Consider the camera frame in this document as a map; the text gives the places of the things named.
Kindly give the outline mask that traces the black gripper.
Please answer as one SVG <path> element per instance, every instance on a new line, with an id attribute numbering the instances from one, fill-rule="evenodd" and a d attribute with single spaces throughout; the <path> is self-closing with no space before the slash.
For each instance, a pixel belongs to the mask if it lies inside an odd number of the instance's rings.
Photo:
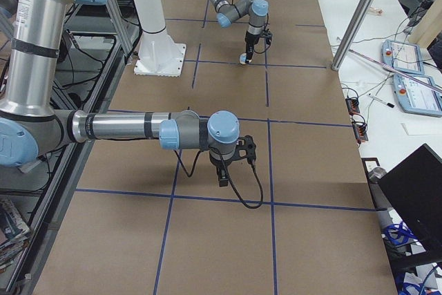
<path id="1" fill-rule="evenodd" d="M 227 187 L 229 185 L 228 166 L 233 162 L 233 158 L 210 151 L 209 160 L 216 167 L 219 187 Z"/>
<path id="2" fill-rule="evenodd" d="M 245 35 L 245 42 L 246 42 L 246 57 L 245 57 L 245 64 L 249 64 L 251 60 L 253 59 L 254 54 L 254 46 L 259 42 L 259 39 L 261 37 L 261 33 L 251 33 L 249 31 L 246 31 Z"/>

